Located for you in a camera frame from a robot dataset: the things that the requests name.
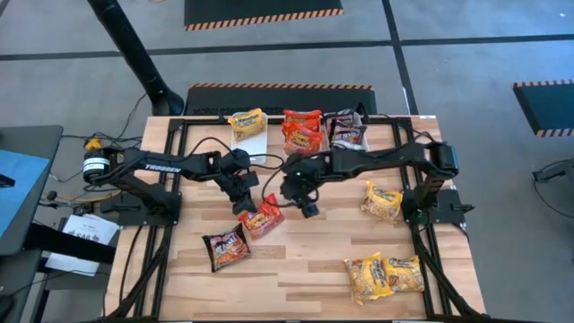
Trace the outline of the white plastic bin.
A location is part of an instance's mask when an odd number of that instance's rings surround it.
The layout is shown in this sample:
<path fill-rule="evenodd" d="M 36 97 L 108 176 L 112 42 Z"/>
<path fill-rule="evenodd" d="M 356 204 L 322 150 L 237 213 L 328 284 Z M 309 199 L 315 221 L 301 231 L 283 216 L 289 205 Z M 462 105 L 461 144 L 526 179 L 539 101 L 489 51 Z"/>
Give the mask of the white plastic bin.
<path fill-rule="evenodd" d="M 340 126 L 349 126 L 349 125 L 345 125 L 345 124 L 342 123 L 342 122 L 337 122 L 335 126 L 337 126 L 337 125 L 340 125 Z M 326 125 L 325 125 L 325 133 L 326 133 L 326 138 L 327 138 L 329 147 L 330 147 L 332 150 L 334 150 L 334 149 L 345 149 L 345 148 L 343 148 L 343 147 L 333 147 L 333 146 L 331 145 L 331 139 L 332 139 L 332 135 L 333 135 L 333 130 L 334 130 L 334 128 L 335 128 L 335 127 L 332 127 L 329 131 L 326 131 Z M 364 151 L 364 152 L 367 152 L 367 151 L 369 150 L 369 145 L 368 145 L 367 138 L 366 138 L 366 132 L 365 132 L 365 134 L 364 134 L 364 138 L 363 138 L 362 144 L 365 146 L 365 149 L 364 149 L 364 150 L 354 150 L 354 151 Z"/>
<path fill-rule="evenodd" d="M 250 160 L 255 164 L 263 165 L 266 162 L 267 153 L 267 138 L 268 138 L 268 121 L 267 115 L 263 112 L 264 121 L 266 123 L 266 130 L 259 134 L 252 136 L 242 141 L 236 141 L 233 130 L 231 130 L 231 147 L 233 149 L 241 149 L 247 152 Z"/>

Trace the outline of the white paper sheet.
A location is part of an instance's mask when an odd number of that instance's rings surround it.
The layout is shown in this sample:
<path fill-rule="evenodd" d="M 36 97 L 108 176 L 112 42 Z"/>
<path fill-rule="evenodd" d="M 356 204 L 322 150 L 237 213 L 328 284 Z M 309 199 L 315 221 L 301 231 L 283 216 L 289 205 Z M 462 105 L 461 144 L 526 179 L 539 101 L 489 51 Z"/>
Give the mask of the white paper sheet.
<path fill-rule="evenodd" d="M 119 226 L 94 214 L 83 216 L 70 215 L 62 229 L 63 233 L 109 245 L 116 234 Z M 46 267 L 78 275 L 95 276 L 100 264 L 90 260 L 67 256 L 52 252 L 46 263 Z"/>

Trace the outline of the long black hazard-striped floor mat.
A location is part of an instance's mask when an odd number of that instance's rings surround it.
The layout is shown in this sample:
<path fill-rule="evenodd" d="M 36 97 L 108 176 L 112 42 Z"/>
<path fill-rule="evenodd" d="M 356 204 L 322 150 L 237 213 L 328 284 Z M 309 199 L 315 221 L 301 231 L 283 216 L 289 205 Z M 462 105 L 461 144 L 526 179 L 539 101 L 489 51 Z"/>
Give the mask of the long black hazard-striped floor mat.
<path fill-rule="evenodd" d="M 286 109 L 378 112 L 373 87 L 366 84 L 194 83 L 187 91 L 187 116 L 228 116 L 260 108 L 281 115 Z"/>

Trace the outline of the yellow Maruchan noodle pack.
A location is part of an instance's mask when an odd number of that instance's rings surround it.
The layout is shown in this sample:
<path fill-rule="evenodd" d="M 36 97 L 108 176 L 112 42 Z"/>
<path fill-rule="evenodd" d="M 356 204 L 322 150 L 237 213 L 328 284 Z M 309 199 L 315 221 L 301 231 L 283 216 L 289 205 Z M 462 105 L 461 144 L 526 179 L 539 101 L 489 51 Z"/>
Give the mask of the yellow Maruchan noodle pack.
<path fill-rule="evenodd" d="M 383 265 L 387 282 L 393 292 L 424 291 L 421 264 L 417 256 L 384 258 Z"/>
<path fill-rule="evenodd" d="M 232 127 L 237 142 L 259 135 L 266 130 L 266 123 L 261 109 L 252 109 L 239 113 L 230 117 L 228 123 Z"/>
<path fill-rule="evenodd" d="M 394 294 L 379 252 L 369 258 L 345 259 L 344 265 L 350 278 L 353 300 L 358 304 Z"/>
<path fill-rule="evenodd" d="M 403 194 L 400 191 L 381 189 L 368 181 L 360 209 L 389 223 L 396 223 L 402 202 Z"/>

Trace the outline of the blue desk mat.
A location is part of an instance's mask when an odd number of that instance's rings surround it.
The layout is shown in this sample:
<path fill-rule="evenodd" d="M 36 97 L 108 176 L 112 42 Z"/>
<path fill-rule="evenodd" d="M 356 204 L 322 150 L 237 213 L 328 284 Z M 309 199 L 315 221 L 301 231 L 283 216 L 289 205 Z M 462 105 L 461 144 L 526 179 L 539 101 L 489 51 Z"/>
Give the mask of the blue desk mat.
<path fill-rule="evenodd" d="M 14 180 L 11 187 L 0 188 L 0 237 L 47 166 L 48 159 L 0 150 L 0 175 Z"/>

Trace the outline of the black stand foot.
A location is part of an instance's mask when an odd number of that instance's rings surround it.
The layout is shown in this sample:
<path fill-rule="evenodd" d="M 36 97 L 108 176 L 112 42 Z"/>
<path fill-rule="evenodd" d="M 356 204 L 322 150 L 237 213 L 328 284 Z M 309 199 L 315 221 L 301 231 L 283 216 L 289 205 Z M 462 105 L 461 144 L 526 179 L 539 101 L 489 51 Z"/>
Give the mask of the black stand foot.
<path fill-rule="evenodd" d="M 557 177 L 566 177 L 574 185 L 574 158 L 552 162 L 533 172 L 535 182 L 545 183 Z"/>

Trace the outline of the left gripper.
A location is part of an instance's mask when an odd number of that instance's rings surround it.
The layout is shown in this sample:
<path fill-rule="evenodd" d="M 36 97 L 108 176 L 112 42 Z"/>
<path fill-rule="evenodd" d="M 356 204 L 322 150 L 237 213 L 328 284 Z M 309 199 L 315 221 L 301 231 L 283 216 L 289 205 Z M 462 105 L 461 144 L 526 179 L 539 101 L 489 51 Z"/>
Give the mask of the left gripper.
<path fill-rule="evenodd" d="M 259 184 L 255 172 L 222 176 L 222 191 L 228 195 L 235 215 L 242 212 L 256 213 L 257 207 L 251 198 L 251 188 Z"/>

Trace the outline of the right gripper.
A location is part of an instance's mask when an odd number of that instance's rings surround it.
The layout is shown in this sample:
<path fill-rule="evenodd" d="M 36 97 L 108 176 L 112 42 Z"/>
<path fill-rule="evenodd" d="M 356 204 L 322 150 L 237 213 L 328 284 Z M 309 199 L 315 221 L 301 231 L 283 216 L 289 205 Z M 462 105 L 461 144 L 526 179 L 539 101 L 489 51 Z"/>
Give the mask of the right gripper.
<path fill-rule="evenodd" d="M 305 218 L 310 218 L 319 214 L 317 206 L 319 193 L 317 183 L 295 174 L 285 175 L 280 186 L 280 192 L 284 199 L 293 202 L 297 206 L 302 206 L 301 212 Z"/>

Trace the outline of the black Fire Noodle pack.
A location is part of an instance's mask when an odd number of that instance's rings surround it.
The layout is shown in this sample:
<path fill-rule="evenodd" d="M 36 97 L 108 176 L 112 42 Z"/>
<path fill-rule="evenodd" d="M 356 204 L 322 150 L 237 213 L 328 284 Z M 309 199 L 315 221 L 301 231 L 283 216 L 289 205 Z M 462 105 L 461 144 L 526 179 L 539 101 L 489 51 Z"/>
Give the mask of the black Fire Noodle pack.
<path fill-rule="evenodd" d="M 243 225 L 215 235 L 202 237 L 211 262 L 213 273 L 251 255 L 251 248 L 243 232 Z"/>
<path fill-rule="evenodd" d="M 337 122 L 345 125 L 360 126 L 360 115 L 353 109 L 343 109 L 336 112 L 328 112 L 324 115 L 326 131 L 329 131 Z"/>
<path fill-rule="evenodd" d="M 365 126 L 335 126 L 331 139 L 333 147 L 343 147 L 352 150 L 364 150 L 362 144 L 364 134 L 367 128 Z"/>

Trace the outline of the dark grey desk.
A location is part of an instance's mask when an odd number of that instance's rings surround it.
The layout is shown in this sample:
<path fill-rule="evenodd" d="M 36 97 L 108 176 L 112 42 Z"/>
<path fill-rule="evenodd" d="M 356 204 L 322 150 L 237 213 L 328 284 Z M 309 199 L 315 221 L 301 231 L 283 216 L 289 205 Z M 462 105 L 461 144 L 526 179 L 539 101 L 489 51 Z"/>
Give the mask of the dark grey desk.
<path fill-rule="evenodd" d="M 61 126 L 0 127 L 0 150 L 48 159 L 48 166 L 27 195 L 7 231 L 0 237 L 0 256 L 20 252 L 56 156 Z"/>

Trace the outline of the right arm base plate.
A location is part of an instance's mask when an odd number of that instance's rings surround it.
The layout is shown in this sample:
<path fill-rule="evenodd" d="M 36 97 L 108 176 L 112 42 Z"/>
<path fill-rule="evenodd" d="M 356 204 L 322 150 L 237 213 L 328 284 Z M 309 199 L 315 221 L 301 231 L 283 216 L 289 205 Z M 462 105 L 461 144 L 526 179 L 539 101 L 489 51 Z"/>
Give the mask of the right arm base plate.
<path fill-rule="evenodd" d="M 462 204 L 453 189 L 441 189 L 430 197 L 419 198 L 413 190 L 406 190 L 401 211 L 406 223 L 465 223 L 465 214 L 474 210 L 473 205 Z"/>

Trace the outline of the black desk bar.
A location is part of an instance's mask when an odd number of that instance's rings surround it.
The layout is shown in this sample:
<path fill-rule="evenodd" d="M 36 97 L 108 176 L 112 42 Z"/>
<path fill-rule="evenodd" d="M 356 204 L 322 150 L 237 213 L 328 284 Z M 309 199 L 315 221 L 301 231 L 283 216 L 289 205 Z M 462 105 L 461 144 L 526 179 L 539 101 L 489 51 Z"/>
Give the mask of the black desk bar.
<path fill-rule="evenodd" d="M 23 242 L 24 249 L 39 249 L 97 263 L 112 264 L 116 249 L 33 223 Z"/>

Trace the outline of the red Saucy Noods noodle pack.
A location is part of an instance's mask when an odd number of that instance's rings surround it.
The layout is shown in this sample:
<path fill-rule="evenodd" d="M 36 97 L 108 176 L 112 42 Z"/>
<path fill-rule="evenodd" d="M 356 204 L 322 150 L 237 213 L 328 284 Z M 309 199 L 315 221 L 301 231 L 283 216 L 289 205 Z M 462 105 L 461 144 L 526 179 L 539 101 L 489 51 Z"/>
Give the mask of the red Saucy Noods noodle pack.
<path fill-rule="evenodd" d="M 322 111 L 319 109 L 312 111 L 295 111 L 286 109 L 284 112 L 284 121 L 304 126 L 313 132 L 320 131 L 320 121 Z"/>
<path fill-rule="evenodd" d="M 264 237 L 284 221 L 284 215 L 276 205 L 276 195 L 270 194 L 265 197 L 255 213 L 245 212 L 239 217 L 239 221 L 252 240 Z"/>
<path fill-rule="evenodd" d="M 302 124 L 292 122 L 282 123 L 282 132 L 285 139 L 283 151 L 286 155 L 294 153 L 311 155 L 317 153 L 321 148 L 324 137 L 321 132 L 309 130 Z"/>

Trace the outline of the black pole stand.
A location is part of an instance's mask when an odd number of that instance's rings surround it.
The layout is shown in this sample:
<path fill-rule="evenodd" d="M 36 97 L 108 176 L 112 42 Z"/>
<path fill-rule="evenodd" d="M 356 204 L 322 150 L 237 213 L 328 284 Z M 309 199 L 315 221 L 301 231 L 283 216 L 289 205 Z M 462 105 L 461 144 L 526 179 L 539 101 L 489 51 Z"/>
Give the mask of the black pole stand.
<path fill-rule="evenodd" d="M 152 104 L 152 114 L 181 115 L 185 102 L 162 79 L 118 0 L 87 0 L 87 2 L 143 86 Z"/>

